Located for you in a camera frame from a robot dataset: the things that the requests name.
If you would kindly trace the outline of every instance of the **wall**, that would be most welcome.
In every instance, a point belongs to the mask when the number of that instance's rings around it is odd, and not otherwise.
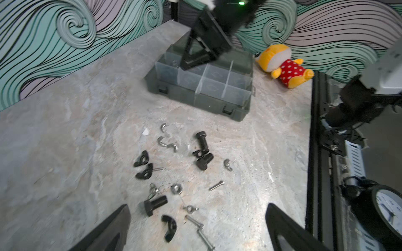
[[[169,20],[169,7],[167,0],[1,1],[0,110]]]
[[[188,24],[196,14],[186,11],[204,5],[184,1],[179,21]],[[401,13],[402,0],[268,0],[234,44],[257,53],[284,43],[304,67],[348,81],[402,36]]]

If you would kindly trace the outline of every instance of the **screw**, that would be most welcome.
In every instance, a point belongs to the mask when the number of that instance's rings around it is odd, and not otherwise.
[[[148,217],[153,215],[153,212],[158,207],[161,207],[168,203],[168,199],[166,196],[161,196],[153,201],[146,200],[144,201],[145,211],[147,212]]]
[[[331,145],[331,150],[333,150],[333,151],[338,150],[338,146],[337,145]]]
[[[196,221],[196,219],[194,219],[193,217],[189,216],[188,214],[185,216],[186,219],[188,219],[189,221],[191,221],[192,223],[196,224],[196,226],[199,229],[203,229],[204,228],[204,224]]]
[[[209,242],[209,240],[204,235],[204,233],[201,231],[201,229],[197,229],[197,233],[201,237],[201,239],[205,242],[205,244],[208,246],[208,251],[214,251],[215,250],[214,245],[212,245],[212,243]]]
[[[205,151],[208,152],[208,144],[207,144],[207,140],[205,139],[207,134],[204,131],[202,131],[202,132],[197,133],[195,136],[200,141],[201,150],[203,152],[205,152]]]
[[[348,170],[348,166],[345,164],[342,164],[342,172],[346,172]]]
[[[225,182],[224,182],[223,180],[221,180],[218,184],[214,185],[214,186],[211,187],[209,190],[212,191],[212,190],[214,190],[215,188],[217,188],[218,186],[223,185],[223,184],[225,184]]]
[[[208,168],[208,163],[213,160],[212,153],[205,155],[204,157],[198,159],[195,163],[200,170],[205,171]]]

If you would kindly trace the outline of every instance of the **gray stone surface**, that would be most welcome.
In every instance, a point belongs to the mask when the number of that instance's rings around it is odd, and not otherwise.
[[[144,76],[186,31],[169,21],[0,112],[2,250],[68,250],[124,203],[126,251],[206,250],[185,220],[188,204],[199,207],[192,216],[217,250],[272,250],[270,202],[304,226],[311,84],[288,90],[256,66],[256,97],[242,122],[149,93]],[[191,155],[198,131],[215,156],[204,172]],[[162,135],[177,153],[156,143]],[[133,162],[145,149],[165,170],[143,181]],[[141,202],[151,182],[169,203],[148,218]],[[181,195],[170,192],[173,183]],[[170,243],[162,214],[177,221]]]

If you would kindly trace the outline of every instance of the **yellow plush toy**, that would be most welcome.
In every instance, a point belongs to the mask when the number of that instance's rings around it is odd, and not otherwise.
[[[288,46],[271,45],[256,61],[273,78],[280,78],[286,87],[295,88],[314,77],[314,72],[301,66],[303,59],[291,60],[291,56],[292,49]]]

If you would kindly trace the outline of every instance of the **red polka dot shirt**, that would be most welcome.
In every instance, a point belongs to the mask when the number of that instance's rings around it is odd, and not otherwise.
[[[292,77],[302,76],[305,68],[288,59],[281,64],[281,70],[279,78],[287,86]]]

